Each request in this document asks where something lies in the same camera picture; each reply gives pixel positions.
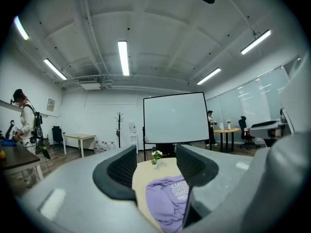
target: whiteboard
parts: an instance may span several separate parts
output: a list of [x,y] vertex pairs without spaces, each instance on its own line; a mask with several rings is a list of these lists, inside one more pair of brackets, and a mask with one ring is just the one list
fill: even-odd
[[144,99],[146,143],[180,143],[209,139],[204,93]]

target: coat rack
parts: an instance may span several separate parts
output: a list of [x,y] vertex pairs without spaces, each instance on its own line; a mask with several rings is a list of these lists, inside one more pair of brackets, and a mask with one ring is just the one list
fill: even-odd
[[121,112],[119,112],[119,113],[117,113],[117,114],[118,114],[119,118],[116,118],[116,117],[115,117],[115,119],[117,120],[119,127],[116,129],[116,130],[117,130],[116,134],[117,134],[117,137],[118,137],[118,139],[119,139],[119,148],[120,148],[120,147],[121,147],[121,146],[120,146],[120,130],[121,130],[121,129],[120,129],[120,123],[123,122],[123,118],[121,118],[121,116],[122,116],[123,114],[121,114]]

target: cap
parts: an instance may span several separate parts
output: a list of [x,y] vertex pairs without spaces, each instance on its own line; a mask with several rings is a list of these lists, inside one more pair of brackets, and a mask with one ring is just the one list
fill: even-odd
[[25,98],[25,95],[21,89],[17,89],[13,94],[13,98],[14,98],[14,100],[16,100],[18,98]]

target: white table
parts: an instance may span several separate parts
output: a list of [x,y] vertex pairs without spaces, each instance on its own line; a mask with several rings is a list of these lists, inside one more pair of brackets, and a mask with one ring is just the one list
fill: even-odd
[[18,143],[15,147],[2,146],[1,148],[6,154],[6,159],[0,160],[0,165],[2,166],[3,173],[5,175],[10,175],[35,167],[39,179],[43,180],[40,159],[36,155],[29,152],[20,143]]
[[65,155],[67,155],[66,138],[78,139],[79,148],[81,148],[81,155],[82,155],[82,158],[84,158],[83,140],[87,140],[87,139],[91,139],[91,138],[95,139],[95,137],[96,137],[96,135],[94,135],[94,134],[65,134],[63,137]]

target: woman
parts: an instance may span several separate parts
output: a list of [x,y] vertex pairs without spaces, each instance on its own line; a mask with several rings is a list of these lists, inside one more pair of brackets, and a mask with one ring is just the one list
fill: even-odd
[[212,113],[213,113],[213,111],[208,111],[207,112],[210,128],[209,128],[209,140],[205,141],[205,145],[206,146],[209,146],[210,144],[212,144],[214,146],[217,145],[217,143],[215,141],[214,129],[213,129],[213,126],[214,126],[214,124],[216,124],[216,122],[213,121]]
[[[18,107],[22,107],[22,112],[20,115],[20,121],[22,124],[21,129],[15,134],[13,140],[18,142],[22,141],[23,146],[31,153],[35,154],[36,143],[31,143],[30,138],[33,136],[32,131],[35,129],[35,115],[31,108],[33,106],[27,100],[27,97],[21,89],[17,89],[13,94],[14,102]],[[37,172],[35,168],[27,169],[29,174],[28,178],[25,178],[25,173],[22,172],[24,181],[27,183],[27,186],[30,186],[30,178],[33,182],[38,181]]]

